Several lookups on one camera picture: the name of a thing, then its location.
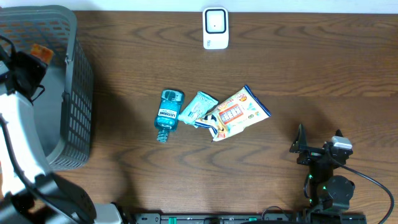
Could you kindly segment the teal wet wipes pack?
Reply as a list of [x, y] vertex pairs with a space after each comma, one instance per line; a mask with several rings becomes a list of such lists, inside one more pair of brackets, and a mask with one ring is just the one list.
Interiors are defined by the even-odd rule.
[[198, 91], [193, 100], [179, 114], [178, 120], [185, 124], [194, 125], [196, 120], [206, 115], [217, 104], [218, 100], [202, 91]]

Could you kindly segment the orange small box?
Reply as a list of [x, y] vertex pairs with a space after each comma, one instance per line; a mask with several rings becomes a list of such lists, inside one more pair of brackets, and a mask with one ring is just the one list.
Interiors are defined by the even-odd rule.
[[33, 44], [30, 49], [30, 54], [34, 57], [38, 58], [41, 62], [46, 65], [50, 65], [52, 58], [54, 56], [54, 52], [42, 45]]

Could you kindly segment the yellow snack bag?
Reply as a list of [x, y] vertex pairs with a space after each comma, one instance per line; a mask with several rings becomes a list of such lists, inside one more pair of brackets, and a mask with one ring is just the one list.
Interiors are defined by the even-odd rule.
[[195, 121], [195, 126], [208, 129], [213, 141], [221, 141], [244, 131], [248, 126], [271, 117], [248, 85], [212, 111]]

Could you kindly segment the blue Listerine mouthwash bottle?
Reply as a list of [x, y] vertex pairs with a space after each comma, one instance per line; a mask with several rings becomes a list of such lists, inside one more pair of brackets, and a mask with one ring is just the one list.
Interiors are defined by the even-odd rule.
[[178, 126], [178, 116], [183, 105], [185, 95], [182, 91], [166, 89], [162, 91], [161, 101], [154, 126], [159, 130], [158, 142], [167, 142], [170, 132]]

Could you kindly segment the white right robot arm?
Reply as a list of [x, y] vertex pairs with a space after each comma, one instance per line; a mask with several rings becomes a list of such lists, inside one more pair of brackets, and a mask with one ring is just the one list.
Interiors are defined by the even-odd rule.
[[304, 125], [298, 126], [298, 134], [290, 152], [297, 153], [297, 164], [309, 167], [303, 191], [310, 201], [300, 218], [304, 223], [342, 223], [343, 212], [349, 209], [355, 184], [335, 175], [334, 170], [345, 165], [353, 153], [353, 145], [337, 130], [322, 147], [307, 144]]

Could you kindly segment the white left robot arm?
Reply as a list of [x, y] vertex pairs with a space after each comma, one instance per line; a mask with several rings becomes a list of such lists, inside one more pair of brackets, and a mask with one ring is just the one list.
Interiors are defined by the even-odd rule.
[[57, 175], [34, 122], [34, 101], [53, 52], [34, 44], [29, 53], [1, 49], [1, 223], [122, 223], [113, 203], [93, 203], [78, 185]]

